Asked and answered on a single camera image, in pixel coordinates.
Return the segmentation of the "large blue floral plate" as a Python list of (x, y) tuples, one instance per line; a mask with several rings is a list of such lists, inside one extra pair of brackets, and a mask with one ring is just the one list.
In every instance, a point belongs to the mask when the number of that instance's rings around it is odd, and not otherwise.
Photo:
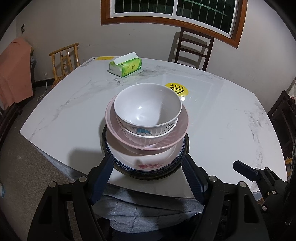
[(139, 180), (159, 180), (170, 176), (182, 166), (182, 157), (189, 153), (189, 136), (165, 151), (156, 154), (137, 154), (122, 146), (108, 130), (102, 131), (101, 147), (104, 153), (114, 158), (114, 168), (119, 172)]

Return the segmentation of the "large pink bowl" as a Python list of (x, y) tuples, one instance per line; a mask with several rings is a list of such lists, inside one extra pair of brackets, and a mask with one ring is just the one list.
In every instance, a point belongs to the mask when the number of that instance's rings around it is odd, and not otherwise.
[(123, 128), (119, 123), (114, 110), (115, 97), (111, 99), (105, 111), (107, 130), (124, 147), (140, 151), (161, 151), (172, 147), (185, 137), (189, 127), (189, 117), (183, 106), (177, 123), (168, 132), (155, 137), (137, 136)]

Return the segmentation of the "white ribbed bowl pink base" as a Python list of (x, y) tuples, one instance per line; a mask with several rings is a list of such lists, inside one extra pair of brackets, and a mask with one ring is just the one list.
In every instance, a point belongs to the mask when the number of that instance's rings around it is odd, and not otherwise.
[(121, 122), (119, 121), (118, 118), (116, 118), (117, 123), (119, 124), (123, 134), (133, 143), (136, 143), (140, 146), (148, 146), (148, 145), (154, 145), (156, 143), (159, 143), (160, 141), (163, 141), (165, 138), (169, 136), (169, 134), (174, 130), (176, 127), (178, 121), (174, 123), (174, 125), (165, 133), (161, 135), (156, 135), (156, 136), (141, 136), (137, 133), (132, 133), (128, 129), (126, 129)]

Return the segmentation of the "white bowl blue dolphin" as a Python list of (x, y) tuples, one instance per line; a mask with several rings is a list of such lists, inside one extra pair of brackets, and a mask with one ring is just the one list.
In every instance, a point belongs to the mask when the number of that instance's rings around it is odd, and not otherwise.
[(122, 90), (113, 107), (119, 122), (130, 132), (158, 136), (173, 128), (181, 113), (182, 102), (165, 85), (141, 83)]

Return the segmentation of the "white plate pink flowers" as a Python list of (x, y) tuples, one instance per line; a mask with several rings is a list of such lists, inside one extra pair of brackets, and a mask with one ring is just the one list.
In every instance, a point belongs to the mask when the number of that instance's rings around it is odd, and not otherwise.
[(186, 139), (183, 138), (163, 152), (152, 155), (136, 154), (123, 147), (109, 131), (106, 131), (104, 137), (104, 152), (113, 156), (119, 168), (125, 172), (133, 172), (135, 175), (145, 172), (155, 173), (178, 163), (186, 152), (186, 148)]

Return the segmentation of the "grey quilted trousers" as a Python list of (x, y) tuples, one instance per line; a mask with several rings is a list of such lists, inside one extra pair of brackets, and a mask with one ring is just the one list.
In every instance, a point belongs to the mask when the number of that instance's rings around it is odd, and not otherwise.
[(183, 240), (194, 230), (204, 206), (191, 198), (107, 185), (92, 208), (108, 240)]

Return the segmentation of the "yellow warning sticker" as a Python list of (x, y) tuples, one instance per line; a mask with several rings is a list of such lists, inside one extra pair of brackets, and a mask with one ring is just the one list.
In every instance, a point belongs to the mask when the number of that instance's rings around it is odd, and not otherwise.
[(186, 97), (189, 94), (189, 90), (179, 83), (167, 83), (165, 86), (174, 91), (179, 97)]

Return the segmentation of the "green tissue box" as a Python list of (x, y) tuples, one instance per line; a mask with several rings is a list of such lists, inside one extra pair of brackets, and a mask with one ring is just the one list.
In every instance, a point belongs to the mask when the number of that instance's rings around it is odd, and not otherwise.
[(118, 77), (125, 77), (142, 68), (142, 59), (135, 52), (117, 57), (109, 62), (109, 73)]

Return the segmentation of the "bamboo chair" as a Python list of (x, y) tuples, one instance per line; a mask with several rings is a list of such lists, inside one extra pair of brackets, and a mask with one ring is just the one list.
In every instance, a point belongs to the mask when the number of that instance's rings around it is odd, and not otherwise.
[[(80, 66), (80, 60), (78, 55), (79, 43), (67, 45), (66, 47), (55, 50), (49, 54), (52, 61), (52, 71), (54, 76), (54, 82), (52, 88), (59, 84), (67, 75), (69, 75), (74, 69)], [(60, 57), (60, 70), (61, 74), (58, 75), (58, 65), (56, 64), (56, 55)]]

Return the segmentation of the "pink cloth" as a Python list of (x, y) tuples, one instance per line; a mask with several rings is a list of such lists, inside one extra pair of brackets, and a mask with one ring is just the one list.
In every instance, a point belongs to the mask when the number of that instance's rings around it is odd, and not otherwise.
[(4, 110), (33, 95), (31, 48), (27, 41), (18, 37), (1, 53), (1, 103)]

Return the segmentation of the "dark wooden chair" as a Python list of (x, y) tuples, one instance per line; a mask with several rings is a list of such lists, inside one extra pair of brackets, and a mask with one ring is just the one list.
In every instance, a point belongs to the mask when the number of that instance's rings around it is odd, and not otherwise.
[(214, 40), (214, 37), (205, 33), (181, 27), (174, 62), (178, 63), (181, 52), (192, 54), (198, 56), (198, 60), (200, 60), (200, 62), (197, 62), (195, 65), (195, 68), (199, 68), (203, 59), (204, 62), (201, 70), (206, 71), (212, 53)]

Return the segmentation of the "wooden framed window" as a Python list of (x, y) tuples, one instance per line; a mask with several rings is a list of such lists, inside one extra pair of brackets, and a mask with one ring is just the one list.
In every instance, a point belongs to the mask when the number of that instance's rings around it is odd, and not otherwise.
[(169, 25), (174, 27), (184, 27), (190, 30), (199, 31), (218, 39), (234, 48), (238, 48), (244, 29), (248, 1), (236, 1), (234, 4), (234, 14), (231, 22), (230, 31), (223, 32), (218, 28), (202, 23), (198, 20), (177, 15), (178, 1), (172, 7), (172, 13), (154, 12), (115, 12), (115, 1), (101, 1), (100, 3), (100, 23), (102, 25), (121, 24), (121, 23), (149, 23)]

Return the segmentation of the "black wall switch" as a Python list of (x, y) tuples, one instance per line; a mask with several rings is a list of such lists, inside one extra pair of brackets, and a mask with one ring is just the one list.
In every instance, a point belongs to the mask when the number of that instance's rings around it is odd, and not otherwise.
[(25, 24), (22, 24), (21, 26), (21, 34), (23, 34), (25, 32)]

